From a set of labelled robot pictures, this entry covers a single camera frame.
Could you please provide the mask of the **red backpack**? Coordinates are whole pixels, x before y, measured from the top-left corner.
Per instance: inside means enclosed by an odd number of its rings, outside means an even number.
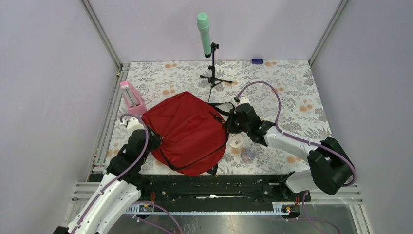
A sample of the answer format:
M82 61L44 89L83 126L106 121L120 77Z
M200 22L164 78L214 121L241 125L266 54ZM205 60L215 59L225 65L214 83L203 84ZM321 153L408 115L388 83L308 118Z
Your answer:
M229 111L220 106L182 92L146 111L142 121L161 138L154 158L187 176L216 175L229 138L224 128Z

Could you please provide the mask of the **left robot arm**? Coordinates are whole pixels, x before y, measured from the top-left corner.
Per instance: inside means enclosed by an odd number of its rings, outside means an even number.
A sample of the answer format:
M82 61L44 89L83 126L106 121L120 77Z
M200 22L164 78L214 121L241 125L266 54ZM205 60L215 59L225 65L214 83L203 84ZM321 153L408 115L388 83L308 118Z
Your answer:
M86 205L66 226L58 226L56 234L106 234L134 202L149 198L150 185L139 178L138 172L144 155L150 147L159 145L160 137L143 125L129 139L111 160Z

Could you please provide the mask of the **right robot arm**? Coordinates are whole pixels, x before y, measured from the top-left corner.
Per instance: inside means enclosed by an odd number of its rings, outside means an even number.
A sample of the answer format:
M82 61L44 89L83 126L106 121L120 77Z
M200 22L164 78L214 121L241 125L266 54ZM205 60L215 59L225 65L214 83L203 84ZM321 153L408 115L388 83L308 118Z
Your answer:
M230 109L225 129L231 134L244 132L257 144L281 149L308 163L308 170L290 172L279 182L284 200L291 201L312 189L335 195L355 181L355 167L337 140L316 140L284 131L273 122L260 120L249 103Z

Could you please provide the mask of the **white oval card package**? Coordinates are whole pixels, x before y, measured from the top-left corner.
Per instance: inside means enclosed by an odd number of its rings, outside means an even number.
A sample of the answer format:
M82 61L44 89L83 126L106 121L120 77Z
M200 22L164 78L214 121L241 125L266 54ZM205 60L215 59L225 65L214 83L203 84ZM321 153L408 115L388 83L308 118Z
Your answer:
M243 142L244 138L241 134L230 134L227 144L232 148L240 148Z

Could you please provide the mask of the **clear round plastic container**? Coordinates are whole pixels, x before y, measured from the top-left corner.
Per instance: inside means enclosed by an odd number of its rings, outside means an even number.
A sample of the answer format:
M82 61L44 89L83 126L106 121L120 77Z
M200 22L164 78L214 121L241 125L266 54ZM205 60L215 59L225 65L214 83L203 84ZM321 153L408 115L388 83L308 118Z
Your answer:
M253 160L256 158L256 152L252 148L245 148L241 152L241 160L244 163L252 163Z

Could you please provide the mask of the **pink metronome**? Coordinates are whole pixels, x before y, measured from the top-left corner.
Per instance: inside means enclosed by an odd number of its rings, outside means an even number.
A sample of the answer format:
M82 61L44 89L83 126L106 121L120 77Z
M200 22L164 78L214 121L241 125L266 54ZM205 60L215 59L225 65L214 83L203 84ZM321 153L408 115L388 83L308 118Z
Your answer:
M122 95L129 114L143 115L147 111L146 104L138 90L128 81L120 83Z

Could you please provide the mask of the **black microphone tripod stand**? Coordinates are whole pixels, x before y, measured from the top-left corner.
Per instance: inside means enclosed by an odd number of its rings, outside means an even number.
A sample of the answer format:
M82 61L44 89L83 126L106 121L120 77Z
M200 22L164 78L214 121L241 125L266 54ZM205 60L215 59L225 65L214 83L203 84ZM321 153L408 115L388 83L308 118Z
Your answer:
M219 44L216 44L214 42L211 43L211 56L212 56L212 64L208 66L208 69L211 71L211 76L207 77L204 75L200 75L200 78L204 78L208 81L208 83L211 85L210 90L209 90L209 96L208 96L208 101L210 101L212 89L217 86L218 84L221 84L222 82L232 84L233 81L230 80L223 80L223 79L218 79L216 77L216 67L215 67L215 51L219 49Z

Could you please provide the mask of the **small blue block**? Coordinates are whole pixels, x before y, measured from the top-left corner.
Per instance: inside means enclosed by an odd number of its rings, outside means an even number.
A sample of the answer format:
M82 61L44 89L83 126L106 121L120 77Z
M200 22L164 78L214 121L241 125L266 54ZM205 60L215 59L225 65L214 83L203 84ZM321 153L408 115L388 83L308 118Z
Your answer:
M263 60L261 58L252 58L251 63L252 64L263 64Z

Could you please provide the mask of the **mint green microphone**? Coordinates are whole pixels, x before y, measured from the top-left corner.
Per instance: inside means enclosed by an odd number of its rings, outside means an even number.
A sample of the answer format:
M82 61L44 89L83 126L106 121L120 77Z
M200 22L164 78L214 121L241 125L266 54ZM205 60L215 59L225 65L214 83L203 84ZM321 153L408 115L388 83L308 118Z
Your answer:
M200 32L200 37L202 41L203 51L206 58L209 58L212 53L211 41L209 35L210 21L207 13L200 12L197 15L197 27Z

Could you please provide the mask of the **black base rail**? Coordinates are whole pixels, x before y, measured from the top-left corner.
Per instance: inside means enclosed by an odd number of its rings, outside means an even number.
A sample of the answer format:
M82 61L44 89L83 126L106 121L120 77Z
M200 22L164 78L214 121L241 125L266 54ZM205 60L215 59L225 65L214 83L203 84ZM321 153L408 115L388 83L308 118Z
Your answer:
M290 214L304 200L279 182L285 175L138 175L148 186L129 208L139 214Z

